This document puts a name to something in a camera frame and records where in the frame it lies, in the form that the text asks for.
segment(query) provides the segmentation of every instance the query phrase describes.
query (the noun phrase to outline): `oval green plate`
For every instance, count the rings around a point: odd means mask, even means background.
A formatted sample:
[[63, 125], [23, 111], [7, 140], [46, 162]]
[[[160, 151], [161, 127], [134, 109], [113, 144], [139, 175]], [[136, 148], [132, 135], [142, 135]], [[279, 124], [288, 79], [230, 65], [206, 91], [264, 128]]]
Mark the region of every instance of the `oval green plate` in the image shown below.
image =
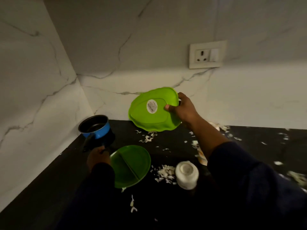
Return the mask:
[[115, 172], [115, 188], [120, 189], [141, 181], [151, 165], [148, 151], [137, 145], [121, 147], [110, 156], [110, 159]]
[[178, 106], [176, 90], [163, 87], [141, 93], [132, 101], [129, 108], [129, 119], [146, 131], [174, 130], [181, 120], [173, 113], [164, 110], [166, 104]]

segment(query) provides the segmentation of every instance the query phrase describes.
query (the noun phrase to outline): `power socket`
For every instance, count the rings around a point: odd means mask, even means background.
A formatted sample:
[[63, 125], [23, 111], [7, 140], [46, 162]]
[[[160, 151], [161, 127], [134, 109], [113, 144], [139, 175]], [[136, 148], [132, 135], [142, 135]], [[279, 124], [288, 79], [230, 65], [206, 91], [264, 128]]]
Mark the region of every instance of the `power socket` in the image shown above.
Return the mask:
[[209, 61], [209, 49], [201, 49], [195, 51], [195, 63]]
[[226, 41], [190, 44], [189, 68], [214, 68], [223, 65]]

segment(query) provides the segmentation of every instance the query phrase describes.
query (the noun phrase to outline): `person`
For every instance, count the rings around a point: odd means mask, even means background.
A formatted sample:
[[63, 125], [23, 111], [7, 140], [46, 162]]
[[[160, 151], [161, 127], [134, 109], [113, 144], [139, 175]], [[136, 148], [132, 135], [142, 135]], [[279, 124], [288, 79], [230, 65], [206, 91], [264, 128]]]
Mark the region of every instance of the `person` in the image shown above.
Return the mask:
[[[307, 228], [307, 194], [225, 138], [197, 113], [186, 95], [178, 96], [181, 104], [166, 105], [165, 110], [175, 113], [194, 132], [208, 159], [209, 171], [221, 190], [232, 191], [232, 200], [249, 223], [246, 227]], [[89, 154], [87, 165], [91, 173], [77, 190], [57, 229], [111, 228], [106, 220], [112, 215], [109, 207], [114, 200], [115, 175], [109, 153], [101, 154], [103, 150], [104, 147], [98, 147]]]

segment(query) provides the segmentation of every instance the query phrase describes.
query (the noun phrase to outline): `dark blue sleeve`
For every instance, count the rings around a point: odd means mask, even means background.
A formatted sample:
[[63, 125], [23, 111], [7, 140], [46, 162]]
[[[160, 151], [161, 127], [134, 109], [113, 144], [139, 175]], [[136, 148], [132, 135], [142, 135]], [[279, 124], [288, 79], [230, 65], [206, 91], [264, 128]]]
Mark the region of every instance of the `dark blue sleeve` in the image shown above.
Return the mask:
[[236, 143], [218, 146], [208, 169], [251, 223], [307, 228], [307, 194]]
[[110, 165], [96, 164], [78, 188], [56, 229], [108, 229], [112, 224], [114, 181]]

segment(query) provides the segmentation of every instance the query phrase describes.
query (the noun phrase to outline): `white sticker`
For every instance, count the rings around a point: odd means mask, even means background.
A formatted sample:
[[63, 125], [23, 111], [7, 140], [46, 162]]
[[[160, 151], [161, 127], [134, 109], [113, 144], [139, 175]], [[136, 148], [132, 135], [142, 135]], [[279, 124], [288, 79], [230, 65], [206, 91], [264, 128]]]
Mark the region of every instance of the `white sticker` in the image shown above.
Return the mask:
[[147, 111], [150, 113], [150, 114], [154, 114], [156, 113], [156, 111], [158, 110], [158, 104], [155, 100], [151, 99], [151, 100], [148, 100], [147, 104], [146, 104], [146, 107], [147, 107]]

